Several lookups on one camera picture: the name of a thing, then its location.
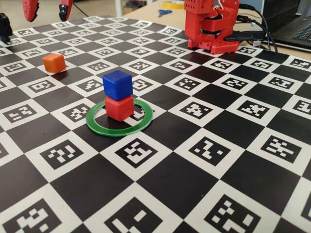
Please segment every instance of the blue cube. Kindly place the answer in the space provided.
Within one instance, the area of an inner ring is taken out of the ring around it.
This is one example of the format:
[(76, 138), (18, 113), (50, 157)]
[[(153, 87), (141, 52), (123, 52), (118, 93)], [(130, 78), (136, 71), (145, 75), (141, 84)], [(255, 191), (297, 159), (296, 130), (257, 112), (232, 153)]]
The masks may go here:
[(103, 76), (105, 94), (116, 101), (133, 94), (132, 75), (120, 70)]

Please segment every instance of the table surface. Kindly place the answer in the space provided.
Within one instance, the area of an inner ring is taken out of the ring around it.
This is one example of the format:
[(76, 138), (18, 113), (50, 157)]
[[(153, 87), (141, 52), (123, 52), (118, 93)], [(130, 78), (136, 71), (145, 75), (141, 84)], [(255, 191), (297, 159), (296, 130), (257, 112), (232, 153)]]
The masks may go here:
[[(132, 19), (137, 19), (137, 20), (147, 20), (150, 22), (154, 23), (159, 23), (159, 24), (165, 24), (165, 25), (170, 25), (172, 27), (176, 27), (179, 29), (184, 30), (185, 28), (185, 16), (186, 16), (186, 11), (185, 10), (173, 10), (172, 14), (167, 14), (162, 17), (158, 17), (158, 10), (163, 9), (162, 3), (165, 0), (157, 0), (154, 3), (150, 5), (146, 5), (138, 10), (135, 10), (129, 14), (124, 15), (124, 17), (127, 18), (132, 18)], [(247, 13), (251, 15), (256, 15), (253, 11), (247, 11), (247, 10), (239, 10), (239, 13)], [(253, 27), (251, 27), (248, 24), (237, 24), (234, 27), (234, 30), (236, 31), (252, 31), (254, 30)], [(244, 46), (249, 46), (246, 42), (244, 42), (242, 45)], [(288, 55), (293, 55), (301, 58), (305, 58), (308, 60), (311, 60), (311, 53), (307, 51), (302, 51), (302, 50), (296, 50), (296, 49), (291, 49), (287, 47), (282, 47), (278, 46), (278, 51), (284, 54)]]

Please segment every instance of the yellow tape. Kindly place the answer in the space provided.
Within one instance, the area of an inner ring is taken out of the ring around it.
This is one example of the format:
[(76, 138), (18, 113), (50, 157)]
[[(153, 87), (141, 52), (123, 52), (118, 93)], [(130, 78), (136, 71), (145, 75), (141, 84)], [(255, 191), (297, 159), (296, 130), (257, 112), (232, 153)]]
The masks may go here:
[(164, 1), (163, 8), (166, 9), (184, 9), (184, 1)]

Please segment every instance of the red robot base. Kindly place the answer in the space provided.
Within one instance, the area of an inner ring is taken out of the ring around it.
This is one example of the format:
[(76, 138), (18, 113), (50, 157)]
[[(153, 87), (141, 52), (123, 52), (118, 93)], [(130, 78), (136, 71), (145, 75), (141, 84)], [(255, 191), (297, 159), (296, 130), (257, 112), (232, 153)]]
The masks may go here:
[(188, 48), (202, 48), (212, 54), (235, 52), (239, 41), (224, 41), (233, 33), (239, 0), (185, 0), (186, 25), (185, 35), (188, 37)]

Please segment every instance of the green ring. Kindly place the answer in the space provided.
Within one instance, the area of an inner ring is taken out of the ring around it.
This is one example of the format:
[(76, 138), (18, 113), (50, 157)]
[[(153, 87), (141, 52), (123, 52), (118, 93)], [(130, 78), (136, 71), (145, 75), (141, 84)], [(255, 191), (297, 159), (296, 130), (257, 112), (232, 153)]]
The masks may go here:
[(149, 104), (147, 104), (146, 102), (144, 102), (142, 100), (134, 99), (134, 104), (142, 107), (144, 112), (145, 112), (145, 117), (143, 118), (143, 120), (141, 120), (140, 123), (138, 123), (134, 126), (131, 126), (129, 128), (126, 128), (126, 129), (114, 130), (114, 129), (108, 129), (108, 128), (105, 128), (105, 127), (99, 125), (95, 120), (95, 115), (102, 107), (105, 106), (105, 101), (101, 101), (101, 102), (95, 104), (87, 112), (87, 115), (86, 115), (87, 126), (92, 131), (94, 131), (95, 133), (98, 133), (100, 135), (110, 136), (110, 137), (126, 136), (129, 134), (141, 131), (151, 123), (153, 111), (152, 111), (152, 108), (149, 106)]

